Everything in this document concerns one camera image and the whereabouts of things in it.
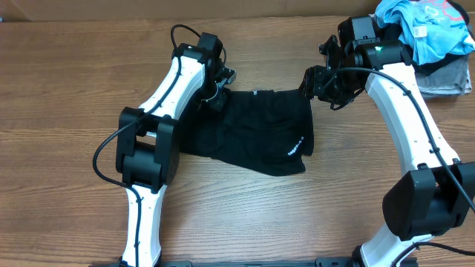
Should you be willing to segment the black knit garment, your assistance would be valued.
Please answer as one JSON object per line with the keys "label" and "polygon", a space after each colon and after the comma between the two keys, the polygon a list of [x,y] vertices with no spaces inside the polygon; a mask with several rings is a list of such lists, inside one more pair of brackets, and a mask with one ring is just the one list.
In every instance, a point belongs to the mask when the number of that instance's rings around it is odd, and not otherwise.
{"label": "black knit garment", "polygon": [[305,172],[314,150],[312,108],[299,90],[229,91],[221,111],[192,105],[180,151],[284,177]]}

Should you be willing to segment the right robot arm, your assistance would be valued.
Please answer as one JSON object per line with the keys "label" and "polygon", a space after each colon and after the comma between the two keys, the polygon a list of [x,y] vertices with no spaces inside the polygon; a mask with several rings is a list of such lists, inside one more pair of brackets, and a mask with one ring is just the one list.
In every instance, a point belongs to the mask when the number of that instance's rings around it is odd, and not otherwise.
{"label": "right robot arm", "polygon": [[349,257],[319,257],[316,265],[415,266],[413,251],[460,227],[474,209],[474,164],[462,162],[439,131],[406,47],[380,39],[372,17],[343,21],[319,51],[326,63],[306,70],[300,91],[334,111],[366,93],[392,136],[402,178],[384,196],[376,235]]}

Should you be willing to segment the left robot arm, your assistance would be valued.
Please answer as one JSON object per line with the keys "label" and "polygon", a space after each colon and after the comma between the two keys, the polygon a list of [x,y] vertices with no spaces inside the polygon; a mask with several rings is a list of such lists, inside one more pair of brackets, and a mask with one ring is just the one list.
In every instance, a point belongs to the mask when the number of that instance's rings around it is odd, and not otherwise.
{"label": "left robot arm", "polygon": [[155,92],[138,108],[119,116],[116,170],[128,197],[128,237],[121,266],[158,266],[163,197],[180,158],[182,115],[197,105],[221,111],[224,85],[235,79],[220,55],[216,35],[201,33],[198,43],[182,43],[172,53],[171,67]]}

